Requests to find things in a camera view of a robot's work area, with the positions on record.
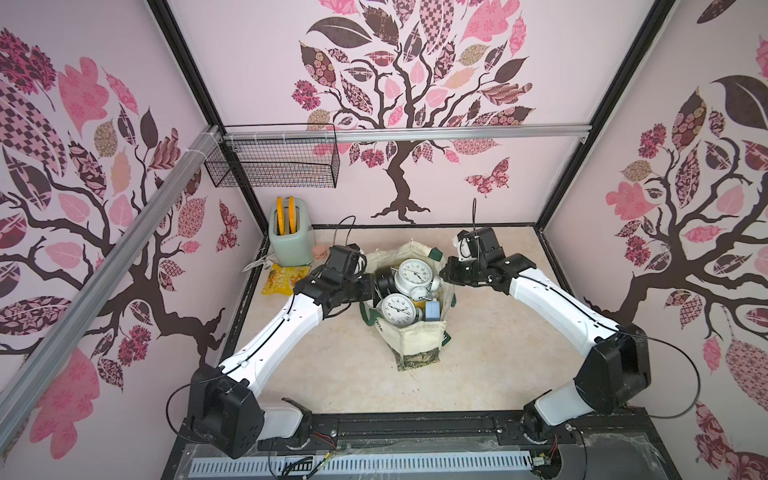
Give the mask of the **black twin bell clock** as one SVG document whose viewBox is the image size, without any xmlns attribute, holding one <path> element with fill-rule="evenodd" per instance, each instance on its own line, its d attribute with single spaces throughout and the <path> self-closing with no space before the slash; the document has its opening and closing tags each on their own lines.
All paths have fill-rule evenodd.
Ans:
<svg viewBox="0 0 768 480">
<path fill-rule="evenodd" d="M 381 299 L 398 293 L 395 282 L 395 271 L 391 267 L 382 267 L 374 272 L 375 290 Z"/>
</svg>

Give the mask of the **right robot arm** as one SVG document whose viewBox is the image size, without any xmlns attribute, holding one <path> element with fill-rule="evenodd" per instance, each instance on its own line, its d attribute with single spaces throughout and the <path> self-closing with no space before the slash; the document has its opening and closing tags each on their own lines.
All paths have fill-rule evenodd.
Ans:
<svg viewBox="0 0 768 480">
<path fill-rule="evenodd" d="M 440 271 L 449 284 L 490 287 L 527 305 L 584 358 L 573 380 L 524 406 L 525 434 L 540 442 L 549 431 L 590 413 L 609 415 L 651 384 L 648 339 L 586 307 L 522 254 L 506 255 L 490 227 L 460 231 L 457 254 Z"/>
</svg>

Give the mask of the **canvas tote bag green handles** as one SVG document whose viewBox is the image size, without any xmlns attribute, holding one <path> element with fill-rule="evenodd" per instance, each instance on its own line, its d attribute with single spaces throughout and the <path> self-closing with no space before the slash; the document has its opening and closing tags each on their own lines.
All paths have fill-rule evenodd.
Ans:
<svg viewBox="0 0 768 480">
<path fill-rule="evenodd" d="M 362 301 L 359 311 L 400 371 L 437 363 L 450 341 L 447 316 L 456 296 L 454 287 L 440 279 L 445 265 L 441 250 L 413 240 L 367 256 L 365 272 L 373 280 L 373 297 Z"/>
</svg>

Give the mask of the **light blue square clock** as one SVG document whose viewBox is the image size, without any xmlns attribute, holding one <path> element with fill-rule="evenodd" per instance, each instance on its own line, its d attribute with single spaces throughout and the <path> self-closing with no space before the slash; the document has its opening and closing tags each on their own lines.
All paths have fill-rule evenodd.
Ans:
<svg viewBox="0 0 768 480">
<path fill-rule="evenodd" d="M 441 304 L 438 300 L 427 301 L 424 305 L 424 320 L 436 322 L 441 320 Z"/>
</svg>

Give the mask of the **large white twin bell clock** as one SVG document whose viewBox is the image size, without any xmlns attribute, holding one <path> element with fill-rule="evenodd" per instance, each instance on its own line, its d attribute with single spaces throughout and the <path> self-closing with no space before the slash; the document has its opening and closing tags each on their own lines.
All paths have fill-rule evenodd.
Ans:
<svg viewBox="0 0 768 480">
<path fill-rule="evenodd" d="M 412 300 L 401 293 L 393 293 L 382 299 L 378 309 L 388 323 L 398 328 L 412 325 L 420 315 Z"/>
</svg>

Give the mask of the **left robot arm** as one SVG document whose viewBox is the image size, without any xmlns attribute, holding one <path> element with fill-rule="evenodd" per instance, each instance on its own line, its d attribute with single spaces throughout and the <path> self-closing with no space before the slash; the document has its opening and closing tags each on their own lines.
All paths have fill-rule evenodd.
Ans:
<svg viewBox="0 0 768 480">
<path fill-rule="evenodd" d="M 334 245 L 324 264 L 299 280 L 276 316 L 242 349 L 192 376 L 185 425 L 192 439 L 227 456 L 244 456 L 260 441 L 301 447 L 312 413 L 288 398 L 262 400 L 269 379 L 299 341 L 322 321 L 373 297 L 367 258 L 356 244 Z"/>
</svg>

